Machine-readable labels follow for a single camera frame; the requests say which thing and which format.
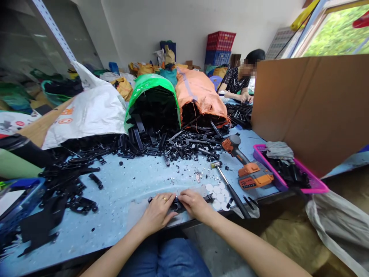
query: orange sack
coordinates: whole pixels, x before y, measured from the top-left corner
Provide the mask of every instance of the orange sack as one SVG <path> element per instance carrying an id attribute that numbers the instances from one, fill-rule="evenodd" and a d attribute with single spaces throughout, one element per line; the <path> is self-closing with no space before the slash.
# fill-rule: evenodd
<path id="1" fill-rule="evenodd" d="M 218 128 L 230 123 L 225 104 L 203 72 L 177 68 L 177 79 L 176 94 L 182 125 L 189 123 L 194 115 L 211 118 Z"/>

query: black hair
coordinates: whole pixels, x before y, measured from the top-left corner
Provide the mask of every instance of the black hair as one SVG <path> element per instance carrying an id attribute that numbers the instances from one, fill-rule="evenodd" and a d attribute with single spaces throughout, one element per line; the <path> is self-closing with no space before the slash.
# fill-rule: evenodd
<path id="1" fill-rule="evenodd" d="M 265 60 L 265 51 L 262 49 L 256 49 L 247 54 L 245 63 L 256 65 L 258 61 L 262 60 Z"/>

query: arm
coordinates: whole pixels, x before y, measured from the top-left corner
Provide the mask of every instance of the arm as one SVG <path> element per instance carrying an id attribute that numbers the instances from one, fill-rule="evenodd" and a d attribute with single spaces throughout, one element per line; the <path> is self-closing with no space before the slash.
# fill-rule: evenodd
<path id="1" fill-rule="evenodd" d="M 224 94 L 224 97 L 226 98 L 231 98 L 231 99 L 236 99 L 240 101 L 240 95 L 229 92 L 226 90 L 227 89 L 227 84 L 226 83 L 222 83 L 218 89 L 218 91 L 224 90 L 226 93 Z"/>
<path id="2" fill-rule="evenodd" d="M 185 190 L 178 199 L 191 216 L 210 226 L 236 250 L 259 277 L 311 277 L 263 239 L 214 211 L 198 193 Z"/>
<path id="3" fill-rule="evenodd" d="M 164 228 L 177 215 L 167 215 L 175 194 L 158 194 L 138 223 L 112 248 L 95 261 L 81 277 L 116 277 L 136 248 L 153 233 Z"/>

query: orange drill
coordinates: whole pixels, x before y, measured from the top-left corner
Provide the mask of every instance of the orange drill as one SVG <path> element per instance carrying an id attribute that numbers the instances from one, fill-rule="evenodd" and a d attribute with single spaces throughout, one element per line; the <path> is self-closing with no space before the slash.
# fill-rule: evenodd
<path id="1" fill-rule="evenodd" d="M 243 168 L 238 170 L 238 183 L 244 189 L 263 187 L 274 180 L 273 174 L 258 161 L 250 162 L 238 148 L 241 139 L 237 135 L 231 135 L 222 142 L 224 150 L 232 157 L 236 157 Z"/>

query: polka dot blouse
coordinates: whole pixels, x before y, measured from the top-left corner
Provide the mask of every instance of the polka dot blouse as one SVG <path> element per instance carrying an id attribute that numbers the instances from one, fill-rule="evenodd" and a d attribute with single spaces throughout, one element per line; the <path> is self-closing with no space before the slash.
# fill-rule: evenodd
<path id="1" fill-rule="evenodd" d="M 227 85 L 227 90 L 232 93 L 237 93 L 241 89 L 248 87 L 249 82 L 250 77 L 245 77 L 241 80 L 238 80 L 238 67 L 229 69 L 222 80 L 222 83 L 225 83 Z"/>

